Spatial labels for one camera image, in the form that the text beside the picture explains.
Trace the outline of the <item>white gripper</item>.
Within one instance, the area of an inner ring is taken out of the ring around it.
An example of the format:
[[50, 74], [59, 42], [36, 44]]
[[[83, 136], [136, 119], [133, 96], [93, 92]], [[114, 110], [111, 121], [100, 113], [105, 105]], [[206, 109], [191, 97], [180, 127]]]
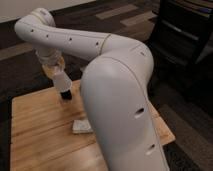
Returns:
[[64, 58], [61, 57], [62, 53], [58, 50], [53, 49], [37, 49], [36, 55], [39, 62], [43, 65], [42, 69], [45, 75], [52, 79], [54, 76], [54, 69], [49, 66], [55, 66], [57, 64], [58, 71], [64, 71], [65, 69], [65, 61]]

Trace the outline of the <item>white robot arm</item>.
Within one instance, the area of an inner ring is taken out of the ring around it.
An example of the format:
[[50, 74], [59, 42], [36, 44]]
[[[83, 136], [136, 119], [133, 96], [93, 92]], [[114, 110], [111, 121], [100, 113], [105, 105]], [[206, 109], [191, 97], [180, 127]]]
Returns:
[[80, 93], [109, 171], [170, 171], [149, 109], [154, 60], [146, 44], [117, 34], [59, 28], [44, 8], [20, 18], [14, 30], [34, 46], [61, 94], [72, 85], [62, 55], [88, 62]]

